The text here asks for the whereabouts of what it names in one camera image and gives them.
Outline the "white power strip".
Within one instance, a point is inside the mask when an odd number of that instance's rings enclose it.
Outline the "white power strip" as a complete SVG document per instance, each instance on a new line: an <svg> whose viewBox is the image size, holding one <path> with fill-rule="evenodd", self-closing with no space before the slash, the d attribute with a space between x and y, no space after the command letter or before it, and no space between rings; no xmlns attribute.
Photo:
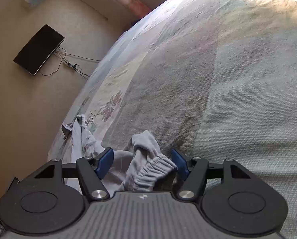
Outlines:
<svg viewBox="0 0 297 239"><path fill-rule="evenodd" d="M77 63L71 64L70 62L64 62L64 64L72 69L76 69L76 67L77 67Z"/></svg>

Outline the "black wall television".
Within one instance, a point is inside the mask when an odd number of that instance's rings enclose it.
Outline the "black wall television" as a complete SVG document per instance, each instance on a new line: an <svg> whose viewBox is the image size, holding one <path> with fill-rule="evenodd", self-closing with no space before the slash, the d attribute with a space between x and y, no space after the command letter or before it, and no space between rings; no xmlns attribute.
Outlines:
<svg viewBox="0 0 297 239"><path fill-rule="evenodd" d="M64 40L63 35L45 24L19 51L13 61L30 75L35 76Z"/></svg>

